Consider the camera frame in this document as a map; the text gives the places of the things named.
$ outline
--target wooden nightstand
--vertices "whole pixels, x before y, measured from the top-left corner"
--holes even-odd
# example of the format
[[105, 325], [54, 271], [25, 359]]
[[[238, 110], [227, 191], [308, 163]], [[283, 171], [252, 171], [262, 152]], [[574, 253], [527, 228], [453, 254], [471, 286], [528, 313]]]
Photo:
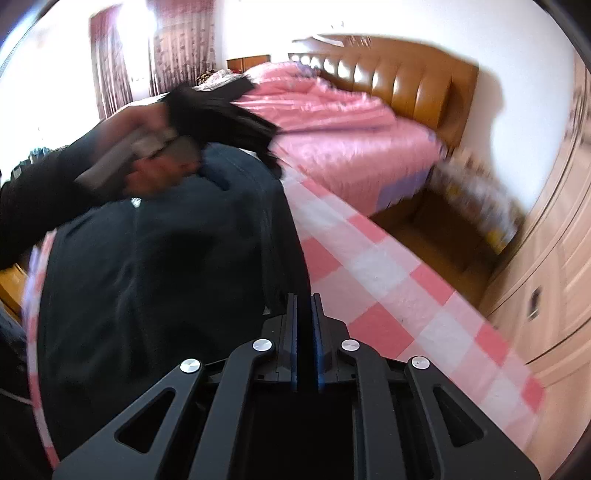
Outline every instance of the wooden nightstand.
[[260, 65], [261, 63], [265, 63], [271, 61], [270, 55], [257, 55], [256, 57], [242, 57], [239, 59], [230, 59], [228, 60], [228, 68], [236, 73], [244, 73], [250, 67], [254, 67], [255, 65]]
[[16, 315], [21, 314], [22, 291], [27, 282], [27, 274], [14, 265], [0, 271], [0, 300]]

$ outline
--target curtain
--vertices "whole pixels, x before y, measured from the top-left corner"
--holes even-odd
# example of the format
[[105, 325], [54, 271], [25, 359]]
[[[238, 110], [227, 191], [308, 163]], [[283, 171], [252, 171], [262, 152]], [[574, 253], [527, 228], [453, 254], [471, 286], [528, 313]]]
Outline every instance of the curtain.
[[197, 85], [215, 67], [215, 0], [147, 0], [156, 32], [150, 39], [150, 95], [169, 92], [180, 83]]
[[109, 7], [90, 18], [90, 54], [95, 80], [96, 107], [101, 120], [132, 101], [125, 68], [123, 44], [117, 30], [121, 5]]

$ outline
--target silver screw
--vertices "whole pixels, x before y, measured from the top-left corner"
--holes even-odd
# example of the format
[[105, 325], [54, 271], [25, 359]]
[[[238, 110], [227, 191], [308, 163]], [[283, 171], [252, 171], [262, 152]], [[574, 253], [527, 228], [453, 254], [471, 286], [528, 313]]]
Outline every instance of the silver screw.
[[353, 340], [352, 338], [343, 340], [343, 343], [340, 345], [343, 350], [347, 350], [348, 352], [359, 350], [359, 342], [357, 340]]
[[267, 340], [266, 338], [259, 338], [258, 340], [255, 340], [255, 342], [252, 344], [252, 347], [257, 352], [266, 352], [267, 350], [270, 350], [272, 346], [272, 342], [270, 340]]
[[411, 360], [411, 365], [414, 368], [418, 368], [419, 370], [426, 370], [431, 365], [431, 362], [428, 358], [423, 356], [416, 356]]
[[194, 358], [187, 358], [181, 364], [181, 370], [186, 374], [192, 374], [201, 368], [201, 362], [199, 360], [195, 360]]

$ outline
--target pink comforter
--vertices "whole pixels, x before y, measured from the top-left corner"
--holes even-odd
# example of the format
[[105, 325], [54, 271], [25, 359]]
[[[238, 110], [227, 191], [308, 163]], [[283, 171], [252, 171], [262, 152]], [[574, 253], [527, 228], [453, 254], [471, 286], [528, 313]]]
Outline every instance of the pink comforter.
[[443, 144], [431, 130], [394, 115], [379, 98], [338, 90], [294, 62], [248, 74], [257, 87], [237, 105], [282, 128], [276, 155], [364, 215], [398, 200], [384, 196], [441, 159]]

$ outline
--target brown headboard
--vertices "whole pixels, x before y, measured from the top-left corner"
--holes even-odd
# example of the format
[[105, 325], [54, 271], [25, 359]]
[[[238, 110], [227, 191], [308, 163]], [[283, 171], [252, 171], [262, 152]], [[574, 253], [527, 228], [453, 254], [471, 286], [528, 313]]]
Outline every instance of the brown headboard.
[[395, 113], [462, 139], [478, 67], [429, 45], [388, 37], [321, 35], [291, 44], [289, 57], [322, 70], [343, 90], [379, 96]]

